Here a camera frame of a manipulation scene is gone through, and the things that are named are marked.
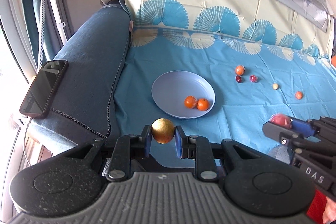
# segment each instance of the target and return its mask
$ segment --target textured gray grip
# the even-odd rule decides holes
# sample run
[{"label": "textured gray grip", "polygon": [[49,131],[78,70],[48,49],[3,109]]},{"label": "textured gray grip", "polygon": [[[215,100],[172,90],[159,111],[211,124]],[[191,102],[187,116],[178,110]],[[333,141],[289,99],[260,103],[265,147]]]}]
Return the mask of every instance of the textured gray grip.
[{"label": "textured gray grip", "polygon": [[191,173],[135,172],[125,182],[110,183],[101,197],[76,214],[39,218],[20,213],[11,224],[301,224],[305,214],[262,218],[235,207],[215,183],[196,180]]}]

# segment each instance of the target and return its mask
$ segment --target metal rivet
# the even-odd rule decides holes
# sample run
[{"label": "metal rivet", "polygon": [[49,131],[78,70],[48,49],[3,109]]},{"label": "metal rivet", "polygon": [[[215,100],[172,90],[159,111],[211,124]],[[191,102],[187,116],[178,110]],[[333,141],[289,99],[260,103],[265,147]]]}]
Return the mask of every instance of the metal rivet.
[{"label": "metal rivet", "polygon": [[297,149],[295,149],[295,153],[297,153],[297,154],[301,154],[301,153],[302,153],[302,149],[301,149],[301,148],[297,148]]},{"label": "metal rivet", "polygon": [[201,173],[201,178],[206,180],[215,179],[217,178],[217,174],[213,171],[203,171]]},{"label": "metal rivet", "polygon": [[122,179],[125,176],[125,172],[121,170],[112,170],[109,172],[111,179]]}]

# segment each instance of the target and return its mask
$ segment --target pink fruit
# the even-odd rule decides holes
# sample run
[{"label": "pink fruit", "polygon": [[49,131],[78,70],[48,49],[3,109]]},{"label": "pink fruit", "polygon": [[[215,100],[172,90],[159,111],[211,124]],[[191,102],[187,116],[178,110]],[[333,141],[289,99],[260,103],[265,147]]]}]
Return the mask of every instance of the pink fruit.
[{"label": "pink fruit", "polygon": [[291,119],[286,116],[285,114],[277,113],[272,115],[272,117],[269,119],[270,122],[275,123],[281,127],[285,128],[292,128],[291,125]]},{"label": "pink fruit", "polygon": [[258,81],[258,77],[255,76],[255,75],[251,75],[251,76],[250,76],[250,81],[251,81],[252,83],[256,83],[256,82]]},{"label": "pink fruit", "polygon": [[236,81],[237,81],[238,83],[241,83],[241,82],[242,82],[242,78],[241,78],[239,75],[237,75],[237,76],[236,76]]},{"label": "pink fruit", "polygon": [[297,92],[295,93],[295,97],[296,97],[296,99],[301,100],[302,97],[303,97],[303,93],[302,93],[301,91],[297,91]]}]

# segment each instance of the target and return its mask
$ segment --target golden egg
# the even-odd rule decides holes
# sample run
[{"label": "golden egg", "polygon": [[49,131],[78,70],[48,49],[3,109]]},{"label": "golden egg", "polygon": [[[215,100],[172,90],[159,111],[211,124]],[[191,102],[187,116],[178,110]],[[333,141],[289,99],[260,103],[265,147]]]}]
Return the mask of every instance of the golden egg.
[{"label": "golden egg", "polygon": [[152,135],[158,143],[169,143],[175,134],[175,126],[171,120],[157,119],[152,124]]}]

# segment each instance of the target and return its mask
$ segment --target pink object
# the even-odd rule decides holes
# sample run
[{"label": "pink object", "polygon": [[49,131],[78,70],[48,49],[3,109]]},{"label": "pink object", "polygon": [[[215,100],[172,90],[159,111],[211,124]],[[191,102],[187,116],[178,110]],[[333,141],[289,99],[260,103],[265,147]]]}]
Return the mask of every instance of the pink object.
[{"label": "pink object", "polygon": [[129,31],[133,31],[133,20],[129,22]]},{"label": "pink object", "polygon": [[242,82],[242,78],[241,78],[239,75],[237,75],[237,76],[236,76],[236,81],[237,81],[238,83],[241,83],[241,82]]},{"label": "pink object", "polygon": [[281,113],[277,113],[272,115],[272,117],[269,119],[270,122],[275,123],[281,127],[285,127],[285,128],[292,128],[291,125],[291,119],[286,116],[285,114],[281,114]]},{"label": "pink object", "polygon": [[303,93],[302,93],[301,91],[297,91],[297,92],[295,93],[295,97],[296,97],[296,99],[301,100],[302,97],[303,97]]},{"label": "pink object", "polygon": [[258,77],[255,76],[255,75],[251,75],[251,76],[250,76],[250,81],[251,81],[252,83],[256,83],[256,82],[258,82]]}]

